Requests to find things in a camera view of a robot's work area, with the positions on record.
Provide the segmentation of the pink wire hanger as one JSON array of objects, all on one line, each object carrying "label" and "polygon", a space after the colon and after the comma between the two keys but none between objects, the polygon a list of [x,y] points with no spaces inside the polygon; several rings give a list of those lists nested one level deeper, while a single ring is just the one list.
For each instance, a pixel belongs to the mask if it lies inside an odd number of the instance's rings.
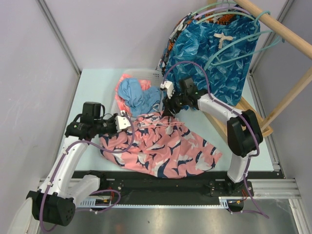
[{"label": "pink wire hanger", "polygon": [[174,117],[162,116],[148,116],[141,117],[136,121],[138,128],[152,128],[152,127],[168,127],[168,126],[183,126],[184,122],[179,121]]}]

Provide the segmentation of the pink shark print shorts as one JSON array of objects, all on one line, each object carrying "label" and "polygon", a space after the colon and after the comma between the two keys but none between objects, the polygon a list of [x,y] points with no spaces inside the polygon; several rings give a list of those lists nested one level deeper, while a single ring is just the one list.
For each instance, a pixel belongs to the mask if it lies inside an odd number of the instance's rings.
[{"label": "pink shark print shorts", "polygon": [[210,142],[185,125],[138,128],[141,117],[161,116],[160,112],[145,114],[115,136],[100,135],[101,154],[117,166],[158,178],[196,176],[213,169],[222,153]]}]

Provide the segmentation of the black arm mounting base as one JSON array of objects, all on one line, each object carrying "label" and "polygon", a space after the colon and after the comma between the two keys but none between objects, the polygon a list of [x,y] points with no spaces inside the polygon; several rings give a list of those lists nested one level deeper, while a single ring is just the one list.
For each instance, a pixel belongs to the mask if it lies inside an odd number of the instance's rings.
[{"label": "black arm mounting base", "polygon": [[219,205],[220,198],[242,199],[248,193],[255,195],[260,182],[268,184],[283,178],[281,172],[251,172],[247,184],[241,183],[235,189],[228,185],[225,171],[206,172],[182,179],[156,178],[135,172],[104,172],[101,176],[101,189],[114,189],[120,192],[113,201],[120,206],[165,206],[202,207]]}]

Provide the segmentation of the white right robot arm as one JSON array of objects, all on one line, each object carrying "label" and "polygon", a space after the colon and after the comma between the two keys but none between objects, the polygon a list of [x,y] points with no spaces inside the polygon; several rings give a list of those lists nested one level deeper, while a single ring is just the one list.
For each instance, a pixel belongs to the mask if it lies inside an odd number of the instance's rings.
[{"label": "white right robot arm", "polygon": [[163,81],[160,89],[166,92],[162,103],[164,116],[175,116],[184,106],[189,106],[213,116],[226,125],[227,144],[232,151],[230,167],[227,171],[225,191],[237,195],[242,191],[242,182],[247,178],[250,158],[258,156],[259,145],[263,141],[256,114],[232,107],[208,90],[199,90],[192,78],[180,81],[181,92],[174,89],[170,81]]}]

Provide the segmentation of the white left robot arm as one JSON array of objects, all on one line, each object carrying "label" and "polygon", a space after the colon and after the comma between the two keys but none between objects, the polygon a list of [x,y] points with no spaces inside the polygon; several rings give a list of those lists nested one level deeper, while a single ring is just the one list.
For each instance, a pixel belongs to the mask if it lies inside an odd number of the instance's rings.
[{"label": "white left robot arm", "polygon": [[36,191],[30,191],[32,215],[40,226],[44,223],[67,226],[73,219],[76,207],[95,192],[104,194],[108,189],[105,174],[89,171],[74,187],[69,183],[80,158],[91,140],[97,135],[115,135],[125,118],[113,114],[105,118],[105,107],[98,102],[85,102],[82,112],[66,127],[63,147],[49,175]]}]

